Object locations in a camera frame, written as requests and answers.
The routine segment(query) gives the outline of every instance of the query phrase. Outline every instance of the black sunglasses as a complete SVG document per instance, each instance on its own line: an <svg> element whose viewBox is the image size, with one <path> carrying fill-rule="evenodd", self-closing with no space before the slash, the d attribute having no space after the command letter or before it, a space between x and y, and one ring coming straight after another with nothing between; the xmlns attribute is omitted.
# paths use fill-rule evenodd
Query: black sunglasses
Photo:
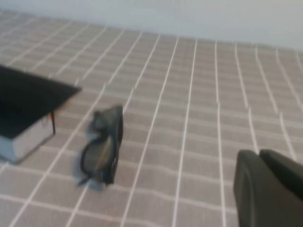
<svg viewBox="0 0 303 227"><path fill-rule="evenodd" d="M123 107L117 105L103 112L95 112L92 129L99 136L89 142L82 152L80 168L87 177L79 185L89 179L106 185L112 184L123 138Z"/></svg>

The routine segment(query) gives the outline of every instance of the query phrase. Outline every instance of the black plastic object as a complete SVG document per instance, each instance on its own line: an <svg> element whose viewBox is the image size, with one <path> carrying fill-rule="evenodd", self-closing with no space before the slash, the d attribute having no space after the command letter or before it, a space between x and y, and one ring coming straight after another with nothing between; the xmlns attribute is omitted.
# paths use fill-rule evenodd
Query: black plastic object
<svg viewBox="0 0 303 227"><path fill-rule="evenodd" d="M251 150L238 153L233 190L240 227L303 226L303 201Z"/></svg>
<svg viewBox="0 0 303 227"><path fill-rule="evenodd" d="M15 138L79 91L0 65L0 135Z"/></svg>
<svg viewBox="0 0 303 227"><path fill-rule="evenodd" d="M260 157L276 178L299 199L303 200L303 166L269 149L261 150Z"/></svg>
<svg viewBox="0 0 303 227"><path fill-rule="evenodd" d="M106 185L114 183L123 138L123 107L95 112L92 128L99 136L84 148L80 168L87 176L79 185L93 179Z"/></svg>

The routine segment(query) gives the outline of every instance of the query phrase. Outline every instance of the white grout line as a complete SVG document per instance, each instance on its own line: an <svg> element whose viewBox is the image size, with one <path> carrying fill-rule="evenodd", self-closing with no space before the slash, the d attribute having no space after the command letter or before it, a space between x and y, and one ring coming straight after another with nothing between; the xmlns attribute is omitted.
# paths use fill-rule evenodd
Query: white grout line
<svg viewBox="0 0 303 227"><path fill-rule="evenodd" d="M21 199L14 196L3 195L3 194L0 194L0 199L12 201L12 202L21 202L21 203L24 203L26 201L26 199Z"/></svg>
<svg viewBox="0 0 303 227"><path fill-rule="evenodd" d="M268 80L266 79L266 76L265 76L262 64L261 64L260 59L258 57L258 46L257 45L256 45L256 49L255 49L255 54L256 54L256 62L257 62L257 65L259 67L260 74L262 76L262 79L263 79L263 82L265 84L266 90L267 90L267 92L269 94L269 97L270 97L270 100L271 100L271 102L273 104L274 110L275 110L276 114L278 114L279 110L278 110L278 107L276 105L275 98L274 98L274 96L273 96L273 94L272 94L272 92L270 90L270 87L269 87L269 84L268 84Z"/></svg>
<svg viewBox="0 0 303 227"><path fill-rule="evenodd" d="M288 76L283 64L281 63L281 61L279 59L279 50L278 50L278 48L276 48L276 62L277 62L277 65L279 66L280 70L282 71L284 79L286 80L288 86L290 87L290 90L293 93L299 108L301 109L301 111L303 113L303 106L302 106L300 96L298 95L297 91L295 90L295 88L294 88L292 82L290 81L289 76Z"/></svg>
<svg viewBox="0 0 303 227"><path fill-rule="evenodd" d="M147 59L145 65L144 65L144 67L143 67L143 69L142 69L142 71L141 71L141 73L140 73L140 76L138 77L138 79L137 79L137 81L136 81L136 84L135 84L134 88L137 88L137 86L138 86L138 84L139 84L139 81L140 81L140 79L141 79L143 73L145 72L146 66L147 66L147 64L149 63L149 61L150 61L150 59L151 59L151 57L152 57L152 54L153 54L153 52L154 52L155 49L156 49L156 46L157 46L157 44L158 44L159 39L160 39L160 35L158 35L158 38L157 38L157 40L156 40L156 43L155 43L155 45L153 46L150 55L148 56L148 59Z"/></svg>
<svg viewBox="0 0 303 227"><path fill-rule="evenodd" d="M139 39L142 36L142 31L140 32L140 34L138 35L137 39L135 40L134 44L131 46L131 48L128 50L127 54L125 55L125 57L123 58L123 60L121 61L121 63L119 64L119 66L117 67L117 69L115 70L115 72L112 74L112 76L110 77L108 84L110 84L113 79L115 78L115 76L117 75L117 73L119 72L120 68L123 66L124 62L126 61L126 59L128 58L128 56L130 55L130 53L132 52L132 50L134 49L134 47L136 46L136 44L138 43Z"/></svg>
<svg viewBox="0 0 303 227"><path fill-rule="evenodd" d="M206 202L185 199L185 198L180 198L179 200L181 203L184 203L184 204L190 204L190 205L197 206L197 207L203 207L203 208L207 208L209 210L222 211L222 208L220 205L212 205L212 204L209 204Z"/></svg>
<svg viewBox="0 0 303 227"><path fill-rule="evenodd" d="M248 101L247 101L247 97L246 97L245 86L243 83L243 77L242 77L240 62L239 62L239 58L238 58L237 43L235 44L235 58L236 58L236 63L237 63L237 68L238 68L238 73L239 73L241 89L242 89L242 93L243 93L243 97L244 97L245 107L246 107L246 109L248 109Z"/></svg>
<svg viewBox="0 0 303 227"><path fill-rule="evenodd" d="M78 82L79 82L79 78L76 79L75 83L74 83L74 86L77 86L78 85Z"/></svg>
<svg viewBox="0 0 303 227"><path fill-rule="evenodd" d="M47 59L52 57L55 53L60 51L64 46L69 44L73 39L75 39L77 36L81 35L87 28L89 27L89 24L86 24L82 29L80 29L77 33L72 35L69 39L65 40L60 46L56 47L52 52L50 52L48 55L46 55L43 59L38 61L30 70L37 69L40 65L42 65Z"/></svg>
<svg viewBox="0 0 303 227"><path fill-rule="evenodd" d="M40 42L36 43L35 45L31 46L30 48L28 48L27 50L25 50L24 52L22 52L20 55L18 55L17 57L13 58L7 65L11 65L14 62L16 62L17 60L23 58L27 53L30 53L32 50L34 50L35 48L39 47L42 43L46 42L47 40L51 39L52 37L56 36L58 33L60 33L61 31L63 31L66 27L68 27L70 24L72 23L72 21L70 20L68 23L66 23L65 25L63 25L61 28L57 29L56 31L54 31L51 35L49 35L47 38L42 39Z"/></svg>
<svg viewBox="0 0 303 227"><path fill-rule="evenodd" d="M285 137L285 140L286 140L286 143L287 143L290 155L292 156L293 160L297 161L298 158L297 158L297 155L295 154L295 151L294 151L294 148L292 146L292 143L291 143L291 141L290 141L290 139L288 137L288 133L287 133L285 125L284 125L283 114L282 113L280 113L280 122L281 122L281 129L282 129L283 135Z"/></svg>
<svg viewBox="0 0 303 227"><path fill-rule="evenodd" d="M71 211L72 211L72 208L62 207L62 206L58 206L58 205L54 205L54 204L50 204L50 203L38 202L38 201L30 201L29 204L38 206L38 207L42 207L42 208L60 211L60 212L71 213Z"/></svg>
<svg viewBox="0 0 303 227"><path fill-rule="evenodd" d="M92 38L81 50L79 50L67 63L65 63L55 75L59 75L65 68L67 68L76 58L78 58L90 45L92 45L99 37L103 35L107 27L104 27L94 38Z"/></svg>
<svg viewBox="0 0 303 227"><path fill-rule="evenodd" d="M109 50L115 45L115 43L120 39L120 37L123 35L124 30L120 32L120 34L112 41L112 43L105 49L105 51L98 57L98 59L92 64L92 66L86 71L86 73L83 75L82 79L85 79L95 68L96 65L101 61L101 59L109 52Z"/></svg>
<svg viewBox="0 0 303 227"><path fill-rule="evenodd" d="M175 200L174 196L167 195L165 193L162 193L162 192L159 192L159 191L153 190L153 189L136 188L135 192L145 194L145 195L153 195L153 196L156 196L158 198L168 200L168 201L174 201Z"/></svg>
<svg viewBox="0 0 303 227"><path fill-rule="evenodd" d="M114 221L114 222L120 222L121 218L118 217L113 217L108 214L99 214L99 213L94 213L94 212L89 212L85 210L79 210L77 214L82 215L82 216L87 216L90 218L98 218L101 220L106 220L106 221Z"/></svg>
<svg viewBox="0 0 303 227"><path fill-rule="evenodd" d="M130 93L130 95L129 95L129 97L128 97L128 100L127 100L127 102L126 102L124 108L123 108L123 113L124 113L124 111L127 109L128 104L129 104L129 102L130 102L130 100L131 100L131 98L132 98L132 95L133 95L133 89L132 89L132 91L131 91L131 93ZM81 193L81 195L80 195L80 197L79 197L79 199L78 199L78 201L77 201L77 203L76 203L76 206L74 207L74 209L73 209L73 211L72 211L72 214L71 214L71 216L70 216L68 222L66 223L65 227L69 227L69 226L71 225L71 222L72 222L72 220L74 219L76 213L78 212L79 207L80 207L80 205L81 205L81 203L82 203L82 200L84 199L84 196L85 196L86 191L88 190L88 188L89 188L89 184L87 183L87 184L85 185L85 188L84 188L84 190L82 191L82 193Z"/></svg>
<svg viewBox="0 0 303 227"><path fill-rule="evenodd" d="M192 65L192 70L191 70L190 85L189 85L189 92L188 92L187 112L186 112L185 123L184 123L183 141L182 141L181 156L180 156L180 163L179 163L179 170L178 170L178 181L177 181L177 188L176 188L176 199L175 199L175 205L174 205L173 220L172 220L172 225L171 225L172 227L175 227L176 223L177 223L180 184L181 184L181 177L182 177L183 157L184 157L184 149L185 149L186 134L187 134L187 123L188 123L188 115L189 115L189 108L190 108L190 100L191 100L191 89L193 86L196 50L197 50L197 39L195 42L193 65Z"/></svg>
<svg viewBox="0 0 303 227"><path fill-rule="evenodd" d="M218 63L217 63L217 41L214 44L214 69L216 78L216 101L219 103L219 85L218 85Z"/></svg>
<svg viewBox="0 0 303 227"><path fill-rule="evenodd" d="M97 99L95 100L95 102L92 104L92 106L90 107L90 109L87 111L87 113L85 114L85 116L83 117L83 119L80 121L80 123L77 125L77 127L74 129L74 131L72 132L72 134L69 136L69 138L66 140L65 144L62 146L62 148L60 149L60 151L58 152L57 156L55 157L55 159L52 161L52 163L50 164L50 166L48 167L47 171L43 174L42 178L39 180L39 182L37 183L37 185L35 186L35 188L33 189L32 193L30 194L30 196L28 197L27 201L25 202L25 204L22 206L22 208L19 210L19 212L17 213L17 215L14 217L14 219L12 220L11 224L9 225L9 227L13 227L16 222L19 220L19 218L21 217L21 215L23 214L25 208L28 206L28 204L30 203L30 201L32 201L33 197L35 196L36 192L38 191L39 187L41 186L41 184L43 183L44 179L47 177L47 175L51 172L52 168L55 166L55 164L57 163L57 161L59 160L59 158L61 157L62 153L64 152L64 150L67 148L67 146L70 144L71 140L73 139L73 137L76 135L77 131L80 129L80 127L83 125L83 123L85 122L86 118L91 114L91 112L93 111L94 107L96 106L96 104L98 103L98 101L100 100L103 92L104 92L105 87L103 87L103 89L100 91Z"/></svg>
<svg viewBox="0 0 303 227"><path fill-rule="evenodd" d="M299 56L299 52L298 52L298 51L296 51L296 53L295 53L295 58L296 58L296 60L297 60L299 69L300 69L301 73L303 74L303 65L302 65L302 63L301 63L301 60L300 60L300 56Z"/></svg>
<svg viewBox="0 0 303 227"><path fill-rule="evenodd" d="M136 184L137 184L137 181L138 181L138 177L139 177L139 173L140 173L140 170L141 170L141 167L142 167L142 163L143 163L143 159L144 159L144 156L145 156L145 152L146 152L146 149L147 149L147 146L148 146L149 139L151 137L153 125L154 125L155 120L156 120L157 112L158 112L158 109L159 109L159 106L160 106L160 102L161 102L162 94L163 94L163 91L164 91L164 88L165 88L165 84L166 84L166 81L167 81L167 77L169 75L169 70L170 70L170 67L171 67L171 64L172 64L172 60L173 60L175 52L176 52L178 40L179 40L179 37L177 38L177 41L176 41L176 44L175 44L175 48L174 48L173 54L172 54L171 59L170 59L169 68L167 70L166 77L165 77L165 80L164 80L164 83L163 83L163 86L162 86L162 90L161 90L160 95L159 95L157 107L156 107L156 110L155 110L155 113L154 113L154 117L152 119L150 130L149 130L148 135L147 135L147 139L146 139L146 142L145 142L145 145L144 145L144 149L143 149L143 152L142 152L142 155L141 155L141 159L140 159L140 162L139 162L139 166L138 166L138 169L137 169L137 172L136 172L136 175L135 175L135 179L134 179L134 183L133 183L133 186L132 186L132 190L130 192L130 195L129 195L129 198L128 198L128 201L127 201L127 204L126 204L126 208L125 208L125 211L124 211L124 214L123 214L123 218L122 218L122 222L121 222L121 227L123 227L124 224L125 224L127 213L128 213L128 210L129 210L129 207L130 207L130 204L131 204L131 200L133 198L134 190L135 190L135 187L136 187Z"/></svg>
<svg viewBox="0 0 303 227"><path fill-rule="evenodd" d="M251 117L251 107L249 107L249 109L248 109L248 116L249 116L250 132L251 132L252 141L254 143L255 152L258 154L259 153L259 148L258 148L258 144L257 144L257 140L256 140L256 134L255 134L255 130L254 130L254 125L253 125L252 117Z"/></svg>
<svg viewBox="0 0 303 227"><path fill-rule="evenodd" d="M189 179L194 179L202 182L210 182L210 183L215 183L215 184L220 184L221 180L208 177L208 176L202 176L202 175L197 175L197 174L190 174L190 173L182 173L182 176L187 177Z"/></svg>
<svg viewBox="0 0 303 227"><path fill-rule="evenodd" d="M218 146L219 146L219 168L220 168L220 187L221 187L221 206L222 206L222 221L223 227L226 227L226 210L225 210L225 194L224 194L224 176L223 176L223 161L222 161L222 142L221 142L221 123L220 123L220 103L218 104Z"/></svg>

